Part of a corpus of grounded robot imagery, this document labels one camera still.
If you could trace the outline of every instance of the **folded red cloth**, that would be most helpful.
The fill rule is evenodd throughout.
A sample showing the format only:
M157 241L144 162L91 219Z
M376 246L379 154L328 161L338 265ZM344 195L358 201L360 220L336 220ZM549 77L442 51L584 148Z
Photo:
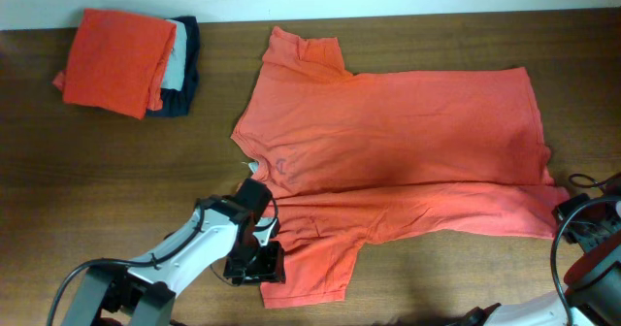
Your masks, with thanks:
M86 9L67 70L53 83L62 87L65 103L143 118L147 108L162 109L159 93L175 32L164 19Z

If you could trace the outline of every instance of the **white cloth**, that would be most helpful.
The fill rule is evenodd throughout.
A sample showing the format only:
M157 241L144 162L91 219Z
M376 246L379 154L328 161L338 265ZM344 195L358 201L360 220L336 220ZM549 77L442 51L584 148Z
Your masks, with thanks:
M168 57L168 64L166 64L162 88L181 91L183 79L185 78L185 47L187 44L187 33L185 32L185 25L183 25L183 23L171 19L166 20L177 26L177 32L175 34L173 51L171 51L171 56Z

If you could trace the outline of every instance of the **fabric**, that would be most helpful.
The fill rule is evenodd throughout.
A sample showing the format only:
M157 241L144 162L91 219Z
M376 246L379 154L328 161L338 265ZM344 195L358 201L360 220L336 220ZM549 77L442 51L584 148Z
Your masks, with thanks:
M568 194L523 68L354 76L336 39L279 28L263 63L232 138L278 199L287 282L262 284L266 308L342 300L364 243L552 237Z
M143 118L147 107L161 109L175 28L150 16L84 10L64 74L64 102L136 118Z
M181 90L185 75L185 43L187 42L187 34L185 33L185 25L183 23L171 19L166 21L170 21L176 26L176 35L173 51L168 57L168 63L166 64L162 88Z
M196 17L180 16L173 18L173 20L182 23L187 34L183 86L181 90L162 88L160 93L163 102L162 109L157 112L149 110L147 111L147 116L177 117L188 115L196 87L198 86L197 64L201 34L199 33Z

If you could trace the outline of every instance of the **robotic arm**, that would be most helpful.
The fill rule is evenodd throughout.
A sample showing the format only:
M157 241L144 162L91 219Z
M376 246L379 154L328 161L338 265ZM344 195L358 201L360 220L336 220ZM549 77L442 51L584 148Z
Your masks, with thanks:
M224 277L233 284L285 282L284 251L270 241L279 229L276 202L277 217L261 218L270 201L270 190L252 179L232 197L197 200L194 213L177 232L142 256L121 261L132 264L107 264L103 259L90 267L62 325L97 326L104 324L102 310L123 310L132 315L130 325L167 326L178 295L223 257ZM52 306L48 325L54 311Z

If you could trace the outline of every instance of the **brown tabletop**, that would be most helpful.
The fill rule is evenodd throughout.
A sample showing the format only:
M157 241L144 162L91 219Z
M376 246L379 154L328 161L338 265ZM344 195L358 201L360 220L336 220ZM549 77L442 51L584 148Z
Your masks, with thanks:
M0 32L0 324L43 324L75 266L142 254L188 219L197 197L230 193L248 176L229 135L274 25L338 37L354 73L524 66L553 150L552 176L567 184L573 172L604 179L621 169L618 9L201 24L191 115L142 121L62 103L50 81L74 29ZM549 247L448 231L366 245L345 302L286 310L264 310L256 287L229 287L205 271L173 317L188 325L363 325L460 315L551 291ZM563 245L561 273L579 255Z

